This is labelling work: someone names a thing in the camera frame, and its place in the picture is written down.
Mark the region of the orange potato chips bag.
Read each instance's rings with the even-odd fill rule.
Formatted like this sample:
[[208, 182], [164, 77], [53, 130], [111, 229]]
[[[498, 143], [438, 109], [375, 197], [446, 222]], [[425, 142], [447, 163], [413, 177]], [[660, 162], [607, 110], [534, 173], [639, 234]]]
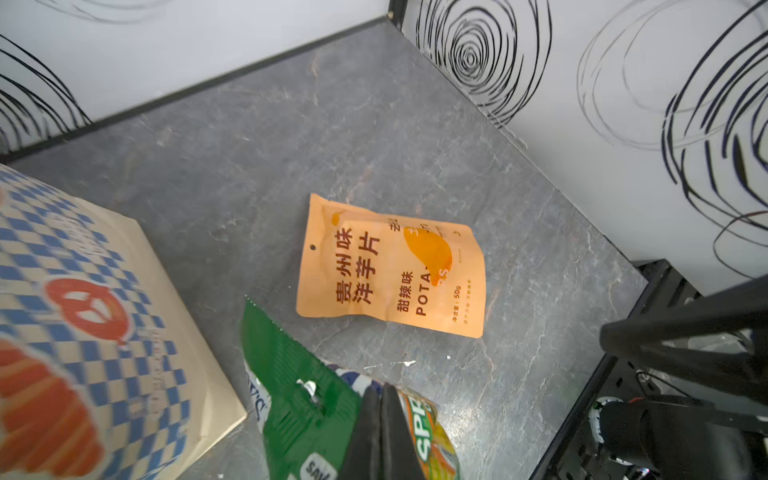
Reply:
[[297, 312], [364, 315], [479, 338], [485, 261], [470, 227], [385, 215], [311, 195]]

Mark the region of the blue checkered paper bag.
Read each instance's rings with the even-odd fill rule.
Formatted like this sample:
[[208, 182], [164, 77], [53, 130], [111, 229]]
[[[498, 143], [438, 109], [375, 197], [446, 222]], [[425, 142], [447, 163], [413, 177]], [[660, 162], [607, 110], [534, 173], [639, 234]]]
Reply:
[[139, 224], [1, 170], [1, 475], [175, 479], [245, 408]]

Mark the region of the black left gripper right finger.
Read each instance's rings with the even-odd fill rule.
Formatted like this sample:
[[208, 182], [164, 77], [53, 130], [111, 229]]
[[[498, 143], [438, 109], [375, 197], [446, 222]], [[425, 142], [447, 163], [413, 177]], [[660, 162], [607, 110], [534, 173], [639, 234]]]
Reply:
[[416, 416], [417, 431], [428, 431], [425, 400], [401, 393], [392, 384], [384, 385], [381, 400], [381, 478], [424, 480], [423, 460], [411, 428]]

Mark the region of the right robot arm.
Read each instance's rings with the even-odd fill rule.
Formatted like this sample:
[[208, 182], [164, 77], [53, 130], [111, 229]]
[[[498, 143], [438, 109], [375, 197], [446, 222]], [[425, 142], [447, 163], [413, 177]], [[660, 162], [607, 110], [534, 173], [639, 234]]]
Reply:
[[[608, 354], [759, 404], [767, 402], [767, 279], [760, 277], [647, 320], [604, 325]], [[616, 463], [663, 479], [764, 479], [767, 418], [732, 413], [689, 393], [602, 397], [589, 415]]]

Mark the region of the green Fox's candy bag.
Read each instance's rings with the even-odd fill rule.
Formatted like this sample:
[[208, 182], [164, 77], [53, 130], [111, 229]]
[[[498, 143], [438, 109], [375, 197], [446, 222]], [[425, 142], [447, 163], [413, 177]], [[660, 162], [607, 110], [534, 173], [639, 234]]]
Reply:
[[[263, 436], [273, 479], [338, 479], [362, 397], [369, 387], [383, 395], [387, 382], [328, 364], [286, 333], [252, 301], [245, 304], [242, 343], [250, 400]], [[417, 431], [425, 479], [459, 479], [458, 454], [438, 421], [437, 406], [425, 400], [428, 431]]]

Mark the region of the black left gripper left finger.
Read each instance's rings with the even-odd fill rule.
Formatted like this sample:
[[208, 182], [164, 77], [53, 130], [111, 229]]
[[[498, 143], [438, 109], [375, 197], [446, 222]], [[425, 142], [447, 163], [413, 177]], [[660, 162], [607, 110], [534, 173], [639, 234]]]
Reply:
[[381, 470], [381, 398], [369, 387], [339, 470], [339, 480], [377, 480]]

